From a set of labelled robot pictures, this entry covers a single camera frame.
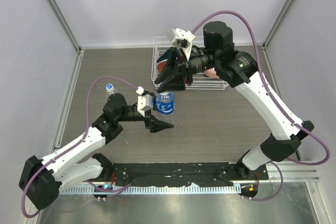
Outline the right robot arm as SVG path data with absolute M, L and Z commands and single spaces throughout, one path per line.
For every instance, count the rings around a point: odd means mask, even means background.
M 193 83 L 193 75 L 214 69 L 221 80 L 252 104 L 271 130 L 266 140 L 239 159 L 239 177 L 250 179 L 260 166 L 270 161 L 281 162 L 291 156 L 314 129 L 313 123 L 295 116 L 272 93 L 257 61 L 250 54 L 234 48 L 233 31 L 224 22 L 205 24 L 204 48 L 193 46 L 194 38 L 190 31 L 171 30 L 172 46 L 166 51 L 167 62 L 155 79 L 158 92 L 184 91 Z

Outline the blue labelled plastic bottle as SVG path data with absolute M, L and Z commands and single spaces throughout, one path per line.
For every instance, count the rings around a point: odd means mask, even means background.
M 173 92 L 163 92 L 156 95 L 156 111 L 163 115 L 170 115 L 175 109 L 175 95 Z

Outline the clear unlabelled plastic bottle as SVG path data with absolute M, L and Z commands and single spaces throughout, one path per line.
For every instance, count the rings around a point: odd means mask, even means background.
M 110 97 L 112 95 L 115 95 L 116 93 L 119 93 L 119 90 L 115 86 L 114 86 L 114 91 L 113 92 L 109 93 L 109 92 L 106 91 L 106 100 L 109 101 Z

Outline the white blue bottle cap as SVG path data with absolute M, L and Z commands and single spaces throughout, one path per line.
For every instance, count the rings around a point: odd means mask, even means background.
M 113 92 L 114 91 L 114 85 L 111 84 L 111 83 L 108 83 L 106 85 L 106 91 L 109 92 L 109 93 Z

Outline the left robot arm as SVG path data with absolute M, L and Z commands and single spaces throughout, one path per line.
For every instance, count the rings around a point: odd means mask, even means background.
M 81 162 L 88 154 L 104 147 L 123 130 L 121 122 L 144 122 L 151 133 L 173 128 L 173 124 L 157 119 L 155 94 L 145 92 L 137 103 L 128 105 L 120 93 L 111 94 L 103 107 L 103 113 L 75 140 L 59 150 L 37 158 L 30 157 L 24 164 L 19 180 L 23 191 L 21 208 L 29 199 L 38 210 L 50 206 L 66 189 L 90 179 L 107 181 L 112 174 L 112 163 L 102 154 L 94 154 Z

